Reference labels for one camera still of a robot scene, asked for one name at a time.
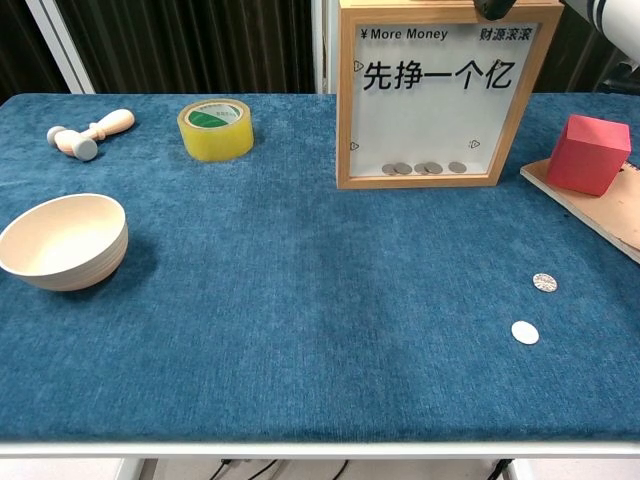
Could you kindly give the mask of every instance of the pink block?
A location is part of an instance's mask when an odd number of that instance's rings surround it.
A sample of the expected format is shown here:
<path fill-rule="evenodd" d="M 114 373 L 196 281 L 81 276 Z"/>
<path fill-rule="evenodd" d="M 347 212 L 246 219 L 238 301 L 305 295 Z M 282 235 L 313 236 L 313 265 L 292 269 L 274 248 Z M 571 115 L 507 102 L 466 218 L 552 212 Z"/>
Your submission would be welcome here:
<path fill-rule="evenodd" d="M 571 115 L 551 155 L 547 182 L 601 196 L 630 154 L 629 125 Z"/>

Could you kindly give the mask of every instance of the yellow tape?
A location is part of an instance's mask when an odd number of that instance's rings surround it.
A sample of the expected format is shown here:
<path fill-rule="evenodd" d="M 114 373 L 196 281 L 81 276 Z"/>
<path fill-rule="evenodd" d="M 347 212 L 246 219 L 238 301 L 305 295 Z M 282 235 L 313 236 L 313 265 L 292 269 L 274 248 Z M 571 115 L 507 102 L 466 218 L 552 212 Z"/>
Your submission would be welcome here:
<path fill-rule="evenodd" d="M 222 162 L 253 147 L 249 107 L 237 100 L 215 98 L 192 103 L 178 115 L 184 146 L 196 160 Z"/>

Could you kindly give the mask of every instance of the wooden frame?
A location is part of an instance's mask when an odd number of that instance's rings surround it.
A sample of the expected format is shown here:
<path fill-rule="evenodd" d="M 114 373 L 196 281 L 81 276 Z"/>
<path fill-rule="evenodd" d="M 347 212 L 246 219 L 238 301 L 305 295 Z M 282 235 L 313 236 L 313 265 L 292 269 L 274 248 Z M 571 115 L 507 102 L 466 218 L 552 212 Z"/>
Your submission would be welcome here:
<path fill-rule="evenodd" d="M 562 13 L 556 0 L 518 0 L 500 22 L 488 22 L 472 0 L 340 0 L 336 140 L 338 188 L 493 186 L 498 183 L 520 120 Z M 538 23 L 539 28 L 514 92 L 486 174 L 352 177 L 350 143 L 355 31 L 364 24 Z"/>

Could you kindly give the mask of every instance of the wooden board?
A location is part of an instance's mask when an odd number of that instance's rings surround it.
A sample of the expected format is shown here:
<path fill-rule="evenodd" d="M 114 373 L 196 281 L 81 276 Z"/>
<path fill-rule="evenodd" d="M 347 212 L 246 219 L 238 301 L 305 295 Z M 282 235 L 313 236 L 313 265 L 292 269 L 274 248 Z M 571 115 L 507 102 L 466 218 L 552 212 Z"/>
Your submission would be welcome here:
<path fill-rule="evenodd" d="M 511 148 L 522 114 L 528 103 L 529 95 L 531 94 L 539 69 L 544 61 L 561 13 L 562 5 L 556 0 L 522 0 L 516 3 L 514 8 L 512 8 L 503 20 L 489 23 L 476 12 L 472 0 L 341 0 L 339 18 L 340 75 L 338 83 L 338 128 L 336 142 L 336 177 L 338 187 L 406 188 L 495 185 Z M 479 117 L 481 120 L 474 120 L 475 123 L 472 123 L 472 125 L 477 125 L 480 130 L 486 129 L 487 125 L 492 126 L 488 132 L 490 137 L 489 141 L 474 141 L 476 138 L 469 135 L 467 131 L 469 128 L 465 130 L 462 128 L 462 125 L 457 126 L 456 122 L 452 120 L 456 118 L 466 118 L 464 114 L 461 114 L 463 110 L 460 107 L 460 98 L 465 95 L 467 99 L 472 99 L 473 95 L 475 95 L 475 93 L 472 95 L 471 89 L 467 91 L 467 86 L 469 85 L 468 77 L 466 84 L 464 80 L 461 82 L 464 90 L 460 89 L 460 92 L 456 91 L 451 93 L 449 89 L 446 94 L 443 94 L 444 90 L 443 92 L 439 92 L 442 88 L 438 87 L 438 85 L 442 86 L 444 80 L 442 80 L 442 83 L 438 83 L 439 80 L 424 80 L 425 85 L 415 85 L 412 90 L 408 91 L 412 96 L 414 94 L 418 96 L 414 96 L 412 102 L 405 98 L 401 102 L 401 105 L 399 104 L 401 108 L 389 108 L 388 105 L 385 104 L 384 108 L 377 109 L 377 103 L 372 104 L 373 106 L 369 105 L 367 109 L 363 108 L 364 103 L 361 101 L 361 95 L 356 98 L 354 93 L 355 89 L 361 92 L 363 88 L 360 88 L 362 85 L 359 85 L 358 82 L 363 83 L 360 77 L 368 72 L 367 66 L 359 62 L 356 58 L 358 52 L 360 52 L 360 54 L 363 53 L 360 45 L 361 38 L 364 39 L 365 37 L 360 37 L 359 34 L 361 34 L 361 30 L 372 31 L 374 29 L 384 29 L 385 27 L 391 29 L 399 27 L 399 29 L 403 31 L 409 28 L 415 29 L 414 27 L 424 27 L 425 30 L 430 27 L 448 28 L 450 35 L 446 42 L 450 42 L 453 38 L 466 38 L 468 40 L 469 32 L 474 30 L 473 28 L 469 28 L 471 26 L 470 24 L 478 26 L 482 24 L 480 30 L 484 29 L 484 27 L 486 27 L 486 30 L 491 30 L 503 26 L 502 30 L 505 30 L 505 27 L 516 27 L 512 29 L 527 27 L 527 30 L 533 30 L 535 32 L 532 36 L 528 54 L 526 54 L 524 58 L 521 56 L 522 52 L 514 49 L 514 52 L 517 51 L 519 57 L 517 60 L 511 60 L 511 62 L 513 62 L 511 66 L 517 65 L 517 68 L 513 68 L 512 70 L 513 81 L 511 81 L 511 79 L 509 80 L 509 98 L 507 99 L 506 106 L 500 105 L 498 107 L 494 105 L 495 108 L 492 107 L 489 109 L 482 102 L 477 105 L 474 104 L 475 113 L 491 113 L 495 112 L 495 109 L 498 108 L 500 110 L 499 115 L 493 115 L 496 117 L 493 119 L 493 123 L 489 121 L 490 119 L 482 115 Z M 409 35 L 405 34 L 401 40 L 408 41 Z M 367 50 L 367 52 L 380 52 L 382 57 L 367 58 L 365 59 L 365 63 L 371 68 L 372 65 L 376 66 L 377 61 L 379 68 L 380 61 L 386 60 L 383 68 L 391 69 L 390 72 L 393 72 L 394 75 L 398 72 L 398 76 L 400 76 L 401 73 L 399 72 L 402 71 L 400 69 L 403 68 L 403 63 L 401 62 L 406 63 L 410 60 L 415 60 L 417 65 L 422 65 L 422 67 L 426 69 L 425 72 L 427 73 L 424 74 L 424 77 L 444 75 L 447 76 L 448 79 L 451 79 L 451 82 L 459 82 L 461 78 L 464 78 L 464 75 L 460 76 L 460 72 L 456 71 L 460 68 L 460 66 L 457 65 L 458 60 L 464 60 L 461 63 L 461 65 L 464 65 L 469 59 L 475 60 L 475 58 L 471 56 L 472 53 L 469 53 L 469 51 L 464 48 L 462 40 L 460 40 L 454 48 L 460 55 L 456 56 L 455 61 L 452 60 L 450 62 L 452 65 L 448 65 L 447 59 L 453 58 L 453 55 L 450 55 L 448 52 L 453 52 L 450 48 L 454 47 L 454 45 L 449 46 L 444 45 L 444 43 L 438 50 L 439 52 L 446 50 L 446 53 L 443 55 L 434 53 L 435 48 L 431 48 L 434 47 L 434 45 L 430 45 L 428 42 L 425 43 L 425 47 L 422 48 L 419 55 L 415 53 L 416 49 L 412 46 L 407 45 L 411 48 L 405 49 L 404 45 L 401 45 L 402 48 L 398 49 L 401 54 L 394 54 L 394 63 L 391 63 L 390 56 L 393 55 L 387 54 L 386 58 L 382 58 L 385 55 L 384 52 L 389 51 L 389 45 L 382 42 L 379 45 L 380 48 L 378 48 L 376 44 L 375 46 L 369 46 Z M 503 63 L 503 65 L 510 63 L 511 50 L 506 49 L 506 43 L 504 48 L 499 48 L 499 42 L 496 43 L 495 46 L 496 48 L 494 50 L 491 46 L 487 46 L 488 51 L 483 50 L 484 56 L 492 53 L 495 58 L 499 59 L 496 61 L 497 64 L 500 64 L 501 61 L 505 62 L 505 59 L 506 62 Z M 493 68 L 495 67 L 495 65 L 492 67 L 490 63 L 487 63 L 487 58 L 482 59 L 480 68 L 483 70 L 485 77 L 494 71 Z M 445 68 L 445 70 L 431 71 L 429 68 Z M 480 77 L 474 77 L 474 81 L 476 81 L 477 84 L 472 84 L 472 87 L 483 90 L 485 88 L 484 84 L 487 84 L 487 78 L 481 80 Z M 394 84 L 392 90 L 398 88 L 395 85 L 396 84 Z M 500 86 L 496 88 L 504 89 L 507 87 Z M 498 98 L 498 94 L 502 92 L 507 92 L 507 90 L 490 90 L 486 95 L 493 96 L 491 98 L 495 99 Z M 378 120 L 372 120 L 374 117 L 372 111 L 382 119 L 380 122 L 378 122 Z M 409 115 L 415 117 L 415 121 L 413 117 L 408 118 L 406 112 L 409 112 Z M 443 121 L 434 120 L 431 116 L 426 115 L 425 112 L 429 115 L 437 112 L 443 116 Z M 488 114 L 486 117 L 493 118 L 492 115 Z M 402 130 L 406 124 L 421 125 L 424 126 L 424 129 L 422 132 L 414 134 L 411 127 Z M 446 135 L 440 134 L 440 130 L 446 131 Z M 406 132 L 406 135 L 401 135 L 401 138 L 396 138 L 398 135 L 395 135 L 393 131 Z M 375 139 L 377 141 L 371 142 L 365 140 L 364 142 L 360 142 L 359 138 L 354 138 L 354 134 L 359 136 L 367 132 L 369 132 L 369 139 Z M 396 145 L 388 149 L 384 148 L 387 139 L 388 143 L 395 141 Z M 452 169 L 448 168 L 448 165 L 451 165 L 451 161 L 459 161 L 461 159 L 460 156 L 468 153 L 468 148 L 475 148 L 475 145 L 482 145 L 474 151 L 476 153 L 481 150 L 487 150 L 483 152 L 482 160 L 477 163 L 463 160 L 463 163 L 467 166 L 467 171 L 464 173 L 450 171 Z M 391 152 L 393 148 L 396 148 L 398 151 Z M 352 159 L 352 152 L 358 149 L 358 152 L 353 153 L 354 159 Z M 376 158 L 372 160 L 364 157 L 361 158 L 361 155 L 365 154 L 373 155 Z M 395 163 L 397 161 L 407 163 L 413 167 L 418 163 L 435 161 L 443 167 L 443 171 L 441 174 L 434 175 L 419 175 L 417 171 L 412 171 L 409 175 L 386 176 L 382 172 L 381 167 L 386 163 Z"/>
<path fill-rule="evenodd" d="M 601 197 L 546 182 L 549 159 L 525 165 L 520 173 L 616 248 L 640 263 L 640 171 L 625 163 Z"/>

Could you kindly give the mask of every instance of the wooden bowl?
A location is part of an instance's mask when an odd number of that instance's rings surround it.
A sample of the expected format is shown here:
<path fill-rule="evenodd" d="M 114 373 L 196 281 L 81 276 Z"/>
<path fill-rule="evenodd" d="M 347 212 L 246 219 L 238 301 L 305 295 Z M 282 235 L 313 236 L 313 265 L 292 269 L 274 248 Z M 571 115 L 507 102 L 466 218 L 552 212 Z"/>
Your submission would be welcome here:
<path fill-rule="evenodd" d="M 127 250 L 124 208 L 81 193 L 20 215 L 0 234 L 0 267 L 36 287 L 80 290 L 108 277 Z"/>

